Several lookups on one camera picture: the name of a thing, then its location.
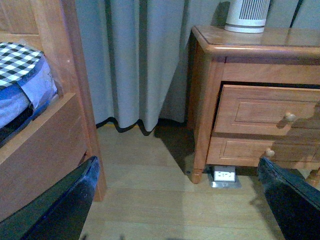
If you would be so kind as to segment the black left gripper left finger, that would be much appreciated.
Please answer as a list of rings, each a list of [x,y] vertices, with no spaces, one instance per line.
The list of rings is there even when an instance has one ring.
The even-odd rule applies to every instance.
[[[100,163],[79,165],[30,203],[0,222],[2,240],[78,240],[91,208]]]

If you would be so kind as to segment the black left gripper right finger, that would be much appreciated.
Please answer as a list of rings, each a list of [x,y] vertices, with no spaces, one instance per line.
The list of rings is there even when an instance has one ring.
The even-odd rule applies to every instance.
[[[320,238],[320,191],[262,157],[257,167],[264,196],[286,240]]]

